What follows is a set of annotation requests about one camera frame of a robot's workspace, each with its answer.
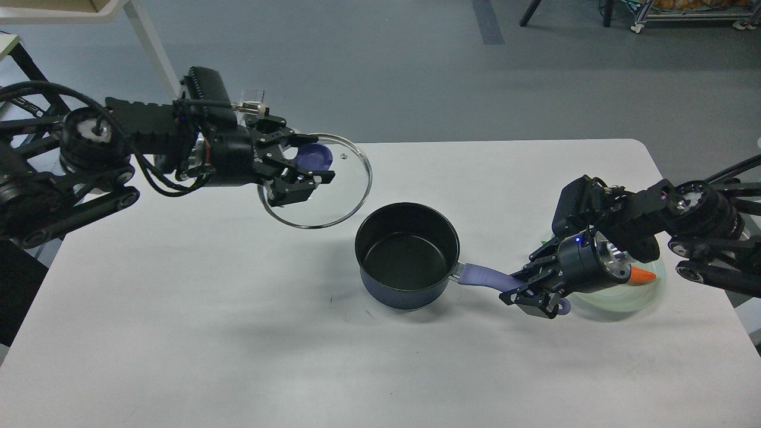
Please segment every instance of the purple handle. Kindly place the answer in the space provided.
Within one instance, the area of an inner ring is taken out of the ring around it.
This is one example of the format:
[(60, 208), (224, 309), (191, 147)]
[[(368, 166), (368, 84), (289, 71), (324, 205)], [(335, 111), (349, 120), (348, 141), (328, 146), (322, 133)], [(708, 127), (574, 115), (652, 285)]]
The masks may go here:
[(477, 264), (466, 264), (457, 282), (464, 286), (484, 286), (501, 292), (510, 292), (526, 285), (520, 279)]

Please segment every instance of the floor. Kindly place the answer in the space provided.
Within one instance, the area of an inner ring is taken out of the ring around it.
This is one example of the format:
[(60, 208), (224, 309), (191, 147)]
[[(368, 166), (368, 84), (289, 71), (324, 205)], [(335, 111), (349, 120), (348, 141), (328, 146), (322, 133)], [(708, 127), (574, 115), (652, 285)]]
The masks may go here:
[[(528, 3), (144, 0), (178, 75), (217, 69), (233, 99), (266, 90), (272, 112), (302, 132), (633, 138), (675, 183), (758, 154), (761, 30), (648, 24), (638, 35), (620, 5), (623, 19), (602, 28), (598, 0), (545, 0), (521, 28)], [(96, 100), (168, 101), (124, 16), (0, 30), (21, 35), (50, 80)], [(0, 63), (0, 85), (20, 78)]]

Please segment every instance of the orange carrot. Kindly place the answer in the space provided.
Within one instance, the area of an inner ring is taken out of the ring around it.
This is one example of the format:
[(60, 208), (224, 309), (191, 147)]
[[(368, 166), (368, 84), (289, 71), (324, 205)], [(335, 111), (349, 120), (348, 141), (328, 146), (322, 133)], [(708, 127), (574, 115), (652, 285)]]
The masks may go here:
[(632, 266), (632, 276), (629, 278), (628, 284), (630, 286), (643, 286), (655, 281), (655, 274), (649, 270), (641, 269), (637, 266)]

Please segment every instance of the black cable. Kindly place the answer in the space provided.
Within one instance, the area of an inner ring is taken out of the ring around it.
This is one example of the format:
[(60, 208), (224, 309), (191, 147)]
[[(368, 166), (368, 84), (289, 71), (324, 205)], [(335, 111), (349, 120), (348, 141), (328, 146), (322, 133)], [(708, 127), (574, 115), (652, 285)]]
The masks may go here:
[[(3, 89), (0, 89), (0, 102), (7, 101), (8, 99), (16, 98), (16, 97), (24, 97), (27, 95), (32, 94), (42, 94), (47, 91), (55, 92), (59, 95), (65, 95), (69, 97), (76, 98), (77, 100), (80, 100), (88, 107), (95, 110), (99, 115), (101, 115), (106, 122), (111, 125), (112, 129), (116, 134), (121, 137), (121, 140), (123, 140), (130, 152), (135, 156), (135, 159), (138, 162), (138, 165), (140, 166), (140, 170), (145, 175), (145, 179), (148, 181), (148, 183), (151, 185), (151, 187), (154, 188), (157, 192), (164, 196), (183, 196), (185, 194), (188, 194), (190, 192), (193, 192), (195, 190), (198, 190), (200, 187), (202, 187), (203, 184), (208, 183), (210, 174), (207, 174), (206, 177), (201, 179), (196, 179), (193, 184), (190, 187), (183, 186), (180, 184), (176, 184), (173, 181), (166, 178), (159, 170), (156, 168), (153, 164), (151, 164), (148, 159), (145, 158), (145, 155), (140, 152), (140, 150), (135, 146), (135, 143), (132, 141), (131, 136), (122, 128), (119, 121), (103, 106), (101, 106), (99, 103), (97, 103), (92, 98), (88, 97), (87, 95), (84, 95), (80, 92), (77, 92), (71, 88), (67, 88), (63, 85), (58, 85), (56, 83), (52, 83), (49, 81), (26, 81), (21, 83), (15, 83), (13, 85), (9, 85), (4, 87)], [(162, 184), (165, 186), (176, 190), (176, 193), (172, 193), (169, 191), (166, 191), (164, 189), (161, 189), (153, 180), (153, 177), (151, 174), (156, 177)]]
[(728, 178), (742, 174), (743, 172), (753, 169), (759, 165), (761, 165), (761, 155), (755, 155), (752, 158), (745, 159), (742, 162), (738, 162), (729, 168), (713, 174), (711, 177), (706, 178), (704, 181), (708, 184), (719, 183), (727, 180)]

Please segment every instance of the transparent plate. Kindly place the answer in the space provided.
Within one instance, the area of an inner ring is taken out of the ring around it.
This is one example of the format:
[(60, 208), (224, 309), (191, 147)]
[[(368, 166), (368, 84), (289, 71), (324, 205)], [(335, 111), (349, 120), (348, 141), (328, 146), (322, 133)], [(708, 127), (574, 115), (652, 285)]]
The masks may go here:
[[(353, 142), (331, 134), (314, 133), (333, 157), (330, 170), (336, 176), (329, 184), (318, 184), (309, 200), (286, 206), (270, 206), (264, 187), (259, 186), (259, 199), (264, 209), (286, 225), (295, 228), (326, 228), (336, 225), (359, 210), (368, 198), (373, 173), (370, 161)], [(295, 149), (284, 153), (286, 158), (296, 155)]]
[(575, 299), (579, 299), (595, 308), (619, 313), (647, 308), (655, 303), (663, 292), (666, 268), (661, 259), (646, 264), (637, 262), (633, 266), (655, 273), (655, 281), (641, 286), (622, 284), (591, 293), (575, 292), (569, 295), (568, 299), (572, 304)]

